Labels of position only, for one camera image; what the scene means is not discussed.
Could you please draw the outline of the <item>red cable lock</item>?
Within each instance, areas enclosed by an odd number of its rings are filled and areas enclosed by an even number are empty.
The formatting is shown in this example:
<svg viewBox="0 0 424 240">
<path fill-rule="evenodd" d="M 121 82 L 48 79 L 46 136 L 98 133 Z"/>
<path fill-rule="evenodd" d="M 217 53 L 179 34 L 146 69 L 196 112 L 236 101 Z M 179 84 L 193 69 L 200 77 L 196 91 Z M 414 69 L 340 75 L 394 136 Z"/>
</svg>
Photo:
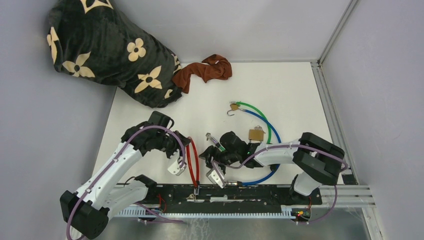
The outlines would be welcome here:
<svg viewBox="0 0 424 240">
<path fill-rule="evenodd" d="M 190 140 L 191 147 L 189 145 L 186 146 L 186 158 L 189 174 L 193 183 L 193 198 L 196 199 L 200 191 L 200 161 L 194 140 L 190 136 L 188 137 L 188 139 Z M 192 164 L 191 150 L 194 154 L 195 170 Z"/>
</svg>

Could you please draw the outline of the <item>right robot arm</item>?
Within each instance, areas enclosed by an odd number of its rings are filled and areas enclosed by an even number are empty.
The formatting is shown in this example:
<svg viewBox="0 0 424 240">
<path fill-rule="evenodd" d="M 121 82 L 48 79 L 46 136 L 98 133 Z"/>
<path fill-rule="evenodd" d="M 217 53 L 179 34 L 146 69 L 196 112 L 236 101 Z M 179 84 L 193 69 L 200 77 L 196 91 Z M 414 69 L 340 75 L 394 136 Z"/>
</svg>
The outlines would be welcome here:
<svg viewBox="0 0 424 240">
<path fill-rule="evenodd" d="M 289 189 L 289 199 L 302 204 L 322 185 L 335 186 L 339 175 L 348 168 L 345 151 L 337 145 L 311 133 L 289 142 L 270 144 L 245 142 L 230 131 L 219 143 L 210 145 L 199 156 L 211 169 L 208 178 L 221 188 L 225 185 L 226 168 L 263 168 L 294 164 L 302 172 L 295 176 Z"/>
</svg>

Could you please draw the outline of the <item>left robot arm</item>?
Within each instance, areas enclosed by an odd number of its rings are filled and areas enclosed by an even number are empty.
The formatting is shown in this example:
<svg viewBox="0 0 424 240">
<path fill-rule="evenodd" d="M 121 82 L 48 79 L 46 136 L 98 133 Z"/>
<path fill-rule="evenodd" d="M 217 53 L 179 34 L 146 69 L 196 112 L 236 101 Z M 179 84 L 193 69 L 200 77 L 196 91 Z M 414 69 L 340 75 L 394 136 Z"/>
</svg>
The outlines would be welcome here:
<svg viewBox="0 0 424 240">
<path fill-rule="evenodd" d="M 186 146 L 189 137 L 171 130 L 174 120 L 153 111 L 148 120 L 128 128 L 120 143 L 105 164 L 77 190 L 66 190 L 59 198 L 66 222 L 66 239 L 71 240 L 72 230 L 79 239 L 95 239 L 106 228 L 109 220 L 120 211 L 140 201 L 150 204 L 157 198 L 155 182 L 138 176 L 129 185 L 114 190 L 124 174 L 152 150 L 165 153 L 170 164 L 169 173 L 179 176 L 187 167 Z"/>
</svg>

